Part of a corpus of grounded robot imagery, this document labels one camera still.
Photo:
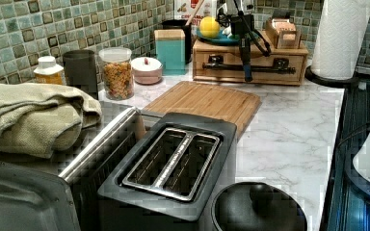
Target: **lemon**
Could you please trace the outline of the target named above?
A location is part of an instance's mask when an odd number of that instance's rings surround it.
[[[206,16],[199,24],[200,34],[206,38],[214,39],[220,30],[220,25],[214,17]]]

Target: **kitchen counter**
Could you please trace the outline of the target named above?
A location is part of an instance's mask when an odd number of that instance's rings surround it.
[[[99,99],[142,109],[178,82],[193,81],[188,68],[156,85],[135,84],[128,100],[111,101],[104,90]],[[235,181],[260,181],[285,191],[303,208],[308,230],[319,230],[344,90],[306,79],[300,87],[210,84],[255,93],[262,102],[238,141]]]

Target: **cup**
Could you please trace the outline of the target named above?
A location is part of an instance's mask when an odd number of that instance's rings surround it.
[[[66,82],[98,100],[95,55],[92,50],[73,50],[63,55]]]

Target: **wooden cutting board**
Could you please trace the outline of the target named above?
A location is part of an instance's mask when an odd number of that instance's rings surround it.
[[[185,113],[232,122],[238,139],[260,105],[260,97],[240,90],[197,82],[179,82],[149,103],[144,110],[155,113]]]

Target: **wooden box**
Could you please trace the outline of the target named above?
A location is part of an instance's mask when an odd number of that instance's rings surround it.
[[[302,36],[300,31],[290,29],[290,30],[280,30],[278,32],[277,29],[272,25],[272,18],[266,21],[265,32],[269,40],[277,49],[300,48],[300,39]]]
[[[265,33],[262,32],[262,35],[269,41]],[[258,48],[254,44],[251,44],[251,65],[272,66],[275,59],[284,59],[288,60],[288,66],[294,68],[295,72],[279,74],[253,71],[253,80],[249,83],[300,86],[304,79],[308,54],[305,45],[301,43],[299,49],[276,49],[271,43],[271,49],[271,56],[264,57]],[[206,64],[209,63],[209,57],[212,56],[223,57],[224,64],[242,64],[239,47],[237,45],[216,45],[197,39],[193,47],[194,80],[246,83],[243,70],[206,68]]]

